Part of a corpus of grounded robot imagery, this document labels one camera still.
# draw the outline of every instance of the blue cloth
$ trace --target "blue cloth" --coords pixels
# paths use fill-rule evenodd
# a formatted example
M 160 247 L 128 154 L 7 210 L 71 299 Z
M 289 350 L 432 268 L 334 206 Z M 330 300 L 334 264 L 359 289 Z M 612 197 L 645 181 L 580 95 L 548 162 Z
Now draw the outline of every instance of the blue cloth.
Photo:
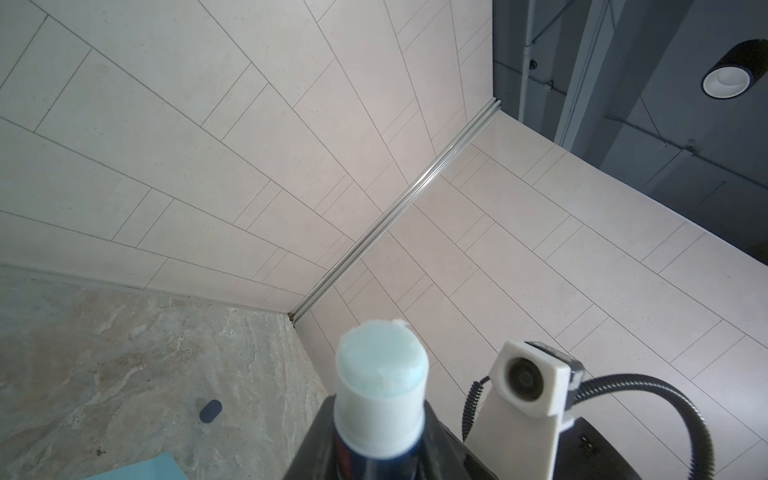
M 189 480 L 168 452 L 83 480 Z

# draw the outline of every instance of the black cable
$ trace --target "black cable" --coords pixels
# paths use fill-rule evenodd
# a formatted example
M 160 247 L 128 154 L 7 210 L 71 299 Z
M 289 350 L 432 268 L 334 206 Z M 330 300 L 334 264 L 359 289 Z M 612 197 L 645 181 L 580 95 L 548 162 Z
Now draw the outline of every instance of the black cable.
M 489 378 L 486 376 L 480 382 L 473 382 L 469 389 L 462 414 L 462 438 L 467 439 L 469 430 L 475 421 L 480 394 L 483 384 Z M 696 406 L 680 390 L 669 383 L 648 375 L 636 373 L 618 373 L 597 377 L 583 382 L 576 392 L 574 405 L 606 393 L 641 390 L 651 392 L 667 400 L 680 413 L 690 436 L 690 480 L 711 480 L 714 472 L 714 447 L 712 438 L 707 430 L 707 423 Z
M 486 376 L 479 382 L 472 382 L 472 386 L 469 387 L 469 393 L 467 399 L 464 402 L 464 412 L 462 413 L 462 440 L 467 439 L 469 431 L 472 429 L 472 424 L 475 422 L 475 412 L 478 409 L 480 403 L 480 394 L 482 394 L 482 386 L 489 381 L 491 377 Z

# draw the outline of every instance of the marble floor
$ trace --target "marble floor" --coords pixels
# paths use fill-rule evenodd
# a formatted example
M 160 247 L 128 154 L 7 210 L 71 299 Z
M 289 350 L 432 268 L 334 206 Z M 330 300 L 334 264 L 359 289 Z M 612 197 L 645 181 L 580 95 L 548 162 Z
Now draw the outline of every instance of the marble floor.
M 283 314 L 0 270 L 0 478 L 282 478 L 325 397 Z
M 541 340 L 593 376 L 686 393 L 718 480 L 768 477 L 768 266 L 499 112 L 296 326 L 333 390 L 339 337 L 408 320 L 427 398 L 460 433 L 464 395 L 503 342 Z M 686 478 L 687 431 L 663 400 L 577 406 L 645 480 Z

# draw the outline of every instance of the white tile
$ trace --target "white tile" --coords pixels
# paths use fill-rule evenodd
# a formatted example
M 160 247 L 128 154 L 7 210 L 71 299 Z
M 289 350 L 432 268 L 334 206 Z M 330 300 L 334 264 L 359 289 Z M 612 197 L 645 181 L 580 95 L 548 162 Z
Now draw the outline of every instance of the white tile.
M 600 326 L 608 318 L 608 314 L 599 306 L 592 305 L 574 322 L 563 330 L 556 339 L 567 351 L 571 351 L 580 341 Z
M 291 106 L 333 60 L 303 0 L 203 4 Z
M 463 47 L 488 21 L 491 17 L 491 6 L 491 0 L 451 0 L 458 48 Z
M 683 223 L 669 238 L 656 247 L 656 250 L 643 259 L 643 265 L 659 273 L 702 235 L 704 230 L 698 225 L 691 222 Z
M 112 241 L 129 247 L 137 247 L 144 235 L 152 228 L 154 222 L 170 205 L 171 200 L 173 200 L 171 197 L 151 188 Z
M 310 262 L 320 260 L 342 235 L 285 191 L 277 194 L 248 231 Z
M 494 224 L 467 250 L 469 258 L 552 336 L 591 302 L 512 235 Z
M 685 352 L 682 352 L 672 362 L 672 366 L 687 378 L 692 379 L 743 337 L 741 330 L 721 320 L 712 327 L 712 330 L 704 333 Z
M 322 266 L 325 269 L 330 270 L 333 268 L 333 266 L 338 263 L 341 258 L 344 256 L 345 253 L 349 252 L 349 250 L 355 245 L 355 242 L 353 242 L 351 239 L 346 238 L 346 236 L 342 237 L 345 239 L 344 244 L 331 256 L 329 259 L 324 263 L 323 259 L 320 259 L 320 266 Z
M 458 239 L 458 242 L 456 242 L 456 246 L 462 251 L 467 251 L 469 247 L 472 246 L 474 242 L 477 241 L 478 238 L 482 237 L 482 234 L 488 231 L 489 228 L 491 228 L 491 225 L 493 225 L 494 221 L 492 218 L 490 218 L 488 215 L 483 214 L 483 216 L 480 218 L 480 220 L 477 221 L 474 225 L 472 225 L 472 228 L 469 229 L 467 233 L 464 234 L 463 237 Z
M 381 214 L 366 192 L 353 183 L 323 214 L 323 218 L 352 240 L 358 240 Z
M 469 58 L 469 55 L 474 52 L 477 47 L 482 44 L 482 42 L 492 33 L 493 30 L 493 18 L 489 18 L 485 21 L 485 23 L 480 27 L 480 29 L 475 32 L 475 34 L 467 41 L 467 43 L 464 44 L 464 46 L 458 47 L 458 62 L 459 64 L 464 63 L 464 60 Z
M 571 410 L 571 414 L 590 422 L 641 478 L 688 476 L 688 466 L 613 396 L 598 396 L 580 403 Z
M 95 51 L 38 132 L 225 221 L 268 180 Z
M 482 270 L 451 295 L 451 301 L 498 352 L 504 342 L 557 343 Z
M 462 62 L 462 90 L 467 118 L 473 118 L 493 98 L 493 38 L 491 35 Z
M 768 348 L 745 336 L 698 374 L 694 383 L 765 439 L 767 370 Z
M 707 421 L 713 438 L 716 470 L 741 455 L 757 436 L 698 389 L 612 318 L 585 338 L 571 354 L 595 376 L 640 373 L 670 383 L 684 393 Z M 647 392 L 620 392 L 616 398 L 686 464 L 690 459 L 688 431 L 680 414 L 666 400 Z
M 264 283 L 306 295 L 325 274 L 325 269 L 289 252 L 266 276 Z
M 41 0 L 38 5 L 197 124 L 248 65 L 197 2 Z
M 325 254 L 323 254 L 322 257 L 320 257 L 320 260 L 317 261 L 317 264 L 322 266 L 323 268 L 328 268 L 326 264 L 331 263 L 331 265 L 333 265 L 334 263 L 336 263 L 335 261 L 331 262 L 331 259 L 334 258 L 337 254 L 339 257 L 341 257 L 343 255 L 343 252 L 346 252 L 346 250 L 348 250 L 352 244 L 354 244 L 354 242 L 352 242 L 347 237 L 347 235 L 342 235 L 333 245 L 331 245 L 328 251 L 325 252 Z M 337 253 L 339 252 L 339 250 L 341 250 L 344 247 L 346 248 L 342 253 Z
M 323 198 L 319 204 L 317 204 L 317 207 L 315 207 L 315 211 L 320 215 L 325 215 L 329 208 L 331 208 L 331 205 L 333 205 L 339 197 L 342 196 L 344 192 L 346 192 L 346 189 L 349 188 L 349 185 L 352 185 L 354 183 L 354 180 L 352 177 L 350 177 L 348 174 L 344 175 L 341 180 L 339 180 L 339 183 L 336 184 L 334 188 L 331 189 L 330 192 Z
M 224 138 L 264 87 L 266 78 L 253 64 L 248 64 L 240 78 L 205 120 L 203 128 L 219 140 Z
M 392 162 L 338 61 L 320 75 L 294 110 L 362 189 Z
M 408 20 L 419 11 L 426 0 L 384 0 L 389 19 L 395 32 L 400 31 Z
M 262 310 L 272 310 L 273 312 L 288 313 L 302 298 L 303 296 L 296 293 L 276 288 L 259 308 Z
M 560 145 L 552 145 L 552 148 L 549 149 L 547 154 L 543 156 L 541 160 L 536 162 L 536 165 L 531 167 L 531 170 L 528 170 L 528 172 L 522 176 L 523 181 L 528 185 L 534 185 L 554 164 L 563 158 L 563 155 L 565 155 L 566 152 L 567 150 Z
M 362 261 L 395 301 L 400 300 L 424 276 L 424 270 L 389 232 L 385 232 L 365 252 Z
M 44 20 L 45 13 L 27 0 L 0 3 L 0 82 L 11 73 Z
M 0 88 L 0 115 L 36 129 L 90 49 L 48 17 Z
M 638 260 L 683 224 L 676 213 L 570 153 L 536 190 Z
M 256 275 L 253 276 L 251 280 L 254 282 L 263 282 L 267 275 L 272 273 L 272 270 L 275 270 L 275 267 L 278 263 L 288 254 L 286 250 L 283 250 L 282 248 L 278 248 L 275 250 L 275 253 L 272 254 L 269 260 L 266 261 L 264 265 L 259 268 L 259 271 L 256 272 Z
M 414 206 L 389 232 L 446 295 L 454 293 L 477 270 L 464 252 Z
M 464 105 L 456 111 L 451 120 L 435 135 L 432 139 L 432 145 L 436 152 L 442 152 L 451 141 L 458 136 L 464 126 L 467 124 L 467 116 L 464 112 Z
M 339 349 L 341 335 L 359 325 L 335 288 L 329 289 L 311 312 L 334 352 Z
M 425 273 L 419 281 L 397 301 L 397 307 L 400 311 L 405 312 L 421 295 L 424 295 L 424 292 L 426 292 L 433 283 L 434 282 L 429 278 L 429 275 Z
M 485 165 L 485 162 L 490 160 L 491 158 L 488 155 L 480 152 L 475 158 L 472 159 L 471 162 L 469 162 L 464 170 L 456 175 L 456 178 L 453 179 L 451 184 L 456 188 L 464 187 L 464 184 L 467 183 L 467 181 L 472 178 L 472 176 L 475 175 L 483 165 Z
M 533 249 L 533 253 L 538 255 L 542 260 L 546 260 L 555 250 L 560 248 L 560 245 L 565 243 L 566 240 L 571 238 L 571 235 L 576 233 L 576 230 L 581 228 L 582 222 L 576 220 L 575 217 L 568 215 L 563 223 L 550 233 L 547 238 L 543 239 L 541 243 Z
M 248 230 L 248 227 L 251 226 L 253 221 L 261 215 L 261 212 L 272 203 L 272 200 L 274 200 L 275 197 L 277 197 L 277 194 L 281 191 L 283 191 L 283 189 L 280 188 L 280 185 L 270 180 L 264 185 L 264 188 L 256 194 L 248 206 L 245 207 L 245 210 L 243 210 L 243 213 L 241 213 L 237 220 L 234 221 L 233 225 Z
M 760 440 L 754 447 L 720 470 L 715 480 L 766 480 L 768 443 Z
M 409 184 L 435 160 L 435 149 L 421 114 L 411 117 L 387 146 Z
M 366 270 L 357 277 L 357 280 L 352 282 L 352 285 L 350 285 L 349 288 L 343 292 L 340 290 L 337 290 L 337 292 L 341 293 L 344 302 L 349 303 L 354 300 L 357 294 L 360 293 L 360 290 L 364 289 L 371 281 L 373 281 L 373 274 L 366 268 Z
M 165 257 L 0 212 L 0 263 L 144 288 Z
M 408 123 L 408 120 L 410 120 L 413 115 L 416 115 L 416 113 L 419 111 L 419 101 L 417 101 L 415 98 L 411 100 L 411 103 L 408 104 L 405 110 L 402 111 L 400 115 L 397 116 L 397 118 L 392 121 L 392 123 L 382 132 L 382 139 L 389 143 L 395 135 L 398 134 L 402 130 L 403 127 Z
M 367 270 L 368 267 L 362 260 L 357 260 L 333 285 L 339 293 L 344 294 Z
M 360 323 L 368 320 L 405 319 L 395 302 L 376 279 L 368 282 L 368 285 L 363 287 L 348 305 L 349 310 Z
M 395 161 L 392 161 L 368 187 L 366 193 L 379 210 L 384 212 L 407 188 L 408 183 L 400 172 L 400 168 Z
M 436 177 L 415 204 L 454 242 L 483 216 L 482 210 L 443 177 Z
M 270 85 L 223 142 L 310 208 L 346 173 Z
M 323 15 L 326 14 L 328 8 L 333 5 L 334 1 L 335 0 L 304 0 L 306 6 L 310 8 L 312 16 L 318 22 L 323 17 Z
M 758 342 L 768 344 L 768 266 L 706 234 L 661 276 Z
M 383 132 L 414 97 L 384 2 L 336 0 L 319 25 Z
M 462 193 L 529 249 L 568 218 L 568 212 L 494 161 L 485 162 Z
M 149 191 L 0 120 L 0 210 L 110 240 Z
M 333 395 L 336 393 L 336 354 L 311 312 L 296 324 L 296 333 L 326 392 Z
M 464 104 L 451 9 L 444 7 L 403 52 L 429 136 Z
M 547 263 L 667 361 L 720 321 L 587 227 Z
M 456 385 L 440 362 L 429 369 L 427 377 L 427 402 L 438 420 L 456 435 L 462 437 L 462 413 L 466 394 Z
M 170 203 L 139 248 L 247 279 L 277 249 L 179 200 Z
M 525 175 L 552 142 L 503 111 L 499 111 L 472 143 L 518 177 Z
M 397 42 L 400 50 L 405 51 L 424 28 L 448 4 L 448 0 L 427 0 L 422 2 L 419 9 L 411 16 L 402 28 L 397 29 Z
M 456 175 L 460 174 L 462 170 L 469 165 L 469 162 L 471 162 L 479 153 L 480 150 L 478 150 L 477 147 L 472 144 L 467 144 L 467 146 L 458 153 L 456 158 L 454 158 L 451 163 L 440 172 L 440 175 L 447 181 L 453 181 L 453 179 L 456 178 Z
M 406 310 L 406 318 L 462 391 L 488 375 L 496 351 L 436 285 Z
M 160 268 L 147 288 L 253 308 L 261 306 L 275 290 L 262 283 L 172 258 Z

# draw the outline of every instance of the light blue cap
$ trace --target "light blue cap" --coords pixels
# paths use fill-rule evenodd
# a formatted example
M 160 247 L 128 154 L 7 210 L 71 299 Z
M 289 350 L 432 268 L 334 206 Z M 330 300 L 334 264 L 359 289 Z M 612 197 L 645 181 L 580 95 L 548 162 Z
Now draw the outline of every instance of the light blue cap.
M 422 385 L 429 359 L 405 321 L 371 320 L 341 337 L 336 371 L 357 395 L 388 399 Z

